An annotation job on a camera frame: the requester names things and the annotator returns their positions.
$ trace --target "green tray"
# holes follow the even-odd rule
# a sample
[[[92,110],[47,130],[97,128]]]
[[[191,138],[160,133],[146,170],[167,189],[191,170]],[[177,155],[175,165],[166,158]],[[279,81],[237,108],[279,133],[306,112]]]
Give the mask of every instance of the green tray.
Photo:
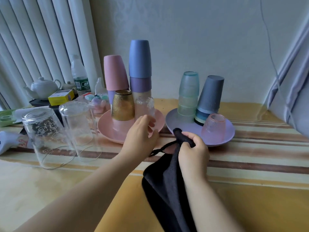
[[[0,111],[0,127],[12,125],[16,121],[14,119],[15,110],[16,109]]]

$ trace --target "green bottle label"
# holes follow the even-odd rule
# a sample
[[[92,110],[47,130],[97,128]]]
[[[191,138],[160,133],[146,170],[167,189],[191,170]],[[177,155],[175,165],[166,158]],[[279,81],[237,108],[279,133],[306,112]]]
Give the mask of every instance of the green bottle label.
[[[85,91],[90,89],[88,78],[86,79],[74,79],[76,88],[78,91]]]

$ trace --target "purple plate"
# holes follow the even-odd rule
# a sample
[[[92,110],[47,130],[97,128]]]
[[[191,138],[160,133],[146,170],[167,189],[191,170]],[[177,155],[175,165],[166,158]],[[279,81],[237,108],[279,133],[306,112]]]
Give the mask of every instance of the purple plate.
[[[168,129],[172,133],[173,133],[174,128],[180,128],[182,129],[182,131],[191,132],[191,133],[201,136],[202,126],[196,124],[195,122],[186,123],[186,122],[180,121],[177,116],[177,108],[173,109],[166,115],[165,122],[166,122]],[[231,121],[226,119],[226,130],[225,130],[223,142],[213,144],[213,143],[207,142],[207,140],[203,138],[202,139],[207,146],[216,147],[216,146],[220,146],[222,144],[229,142],[234,137],[234,135],[235,135],[235,128],[232,125]]]

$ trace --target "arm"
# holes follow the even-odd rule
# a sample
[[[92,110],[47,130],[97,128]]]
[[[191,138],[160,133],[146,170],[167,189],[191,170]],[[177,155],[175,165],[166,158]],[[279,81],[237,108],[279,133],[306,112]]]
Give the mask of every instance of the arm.
[[[207,181],[207,146],[199,136],[189,132],[183,134],[196,144],[190,148],[188,143],[183,143],[178,159],[197,231],[243,231]]]
[[[137,119],[117,156],[15,231],[94,231],[123,181],[153,150],[158,130],[150,138],[148,132],[154,122],[150,116]]]

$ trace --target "teapot spout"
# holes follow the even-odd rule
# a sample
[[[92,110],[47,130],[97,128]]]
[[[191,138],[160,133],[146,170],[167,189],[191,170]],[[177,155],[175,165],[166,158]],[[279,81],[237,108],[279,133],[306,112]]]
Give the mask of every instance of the teapot spout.
[[[26,90],[27,94],[28,94],[31,98],[33,98],[33,99],[38,99],[38,98],[39,98],[39,95],[37,94],[37,92],[31,90],[31,89],[30,89],[29,87],[27,87],[27,86],[24,86],[23,88]]]

